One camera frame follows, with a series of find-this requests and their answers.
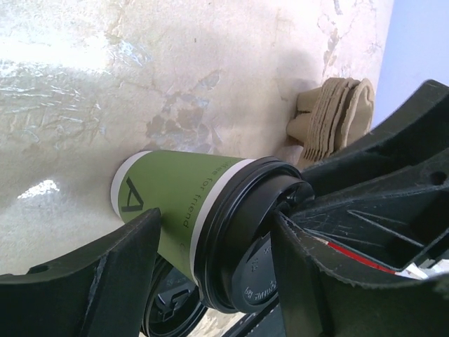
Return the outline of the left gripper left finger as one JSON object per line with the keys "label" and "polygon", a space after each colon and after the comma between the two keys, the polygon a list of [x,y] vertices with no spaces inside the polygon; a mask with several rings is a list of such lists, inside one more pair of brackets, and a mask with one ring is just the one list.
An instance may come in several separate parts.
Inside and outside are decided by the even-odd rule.
{"label": "left gripper left finger", "polygon": [[160,233],[150,209],[25,275],[2,275],[1,335],[138,336]]}

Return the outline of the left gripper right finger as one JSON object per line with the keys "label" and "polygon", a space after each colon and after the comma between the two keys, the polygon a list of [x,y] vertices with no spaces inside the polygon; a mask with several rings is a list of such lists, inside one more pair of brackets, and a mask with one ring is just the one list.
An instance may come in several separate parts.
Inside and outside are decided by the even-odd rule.
{"label": "left gripper right finger", "polygon": [[416,280],[368,267],[281,213],[272,253],[287,336],[447,336],[448,275]]}

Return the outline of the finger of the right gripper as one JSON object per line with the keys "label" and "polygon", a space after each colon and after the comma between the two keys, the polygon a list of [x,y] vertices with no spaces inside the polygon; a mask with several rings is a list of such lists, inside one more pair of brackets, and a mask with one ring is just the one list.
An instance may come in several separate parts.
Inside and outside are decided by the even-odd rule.
{"label": "finger of the right gripper", "polygon": [[342,153],[308,168],[303,207],[447,207],[448,87],[424,82]]}
{"label": "finger of the right gripper", "polygon": [[293,223],[391,270],[448,258],[448,151],[318,197]]}

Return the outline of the black plastic cup lid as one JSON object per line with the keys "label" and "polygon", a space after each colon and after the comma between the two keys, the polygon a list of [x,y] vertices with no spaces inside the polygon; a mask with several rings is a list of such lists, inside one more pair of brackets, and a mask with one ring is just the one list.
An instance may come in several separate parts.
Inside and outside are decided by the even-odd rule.
{"label": "black plastic cup lid", "polygon": [[223,313],[253,313],[277,297],[271,230],[314,191],[293,165],[239,159],[212,172],[214,184],[191,237],[190,268],[201,302]]}

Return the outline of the green paper coffee cup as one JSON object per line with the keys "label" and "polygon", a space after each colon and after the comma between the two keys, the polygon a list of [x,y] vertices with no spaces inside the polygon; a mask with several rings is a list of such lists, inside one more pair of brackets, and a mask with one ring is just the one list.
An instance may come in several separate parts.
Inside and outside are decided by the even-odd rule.
{"label": "green paper coffee cup", "polygon": [[142,151],[125,160],[110,198],[123,222],[148,209],[162,215],[159,254],[189,279],[199,237],[214,202],[251,159],[176,151]]}

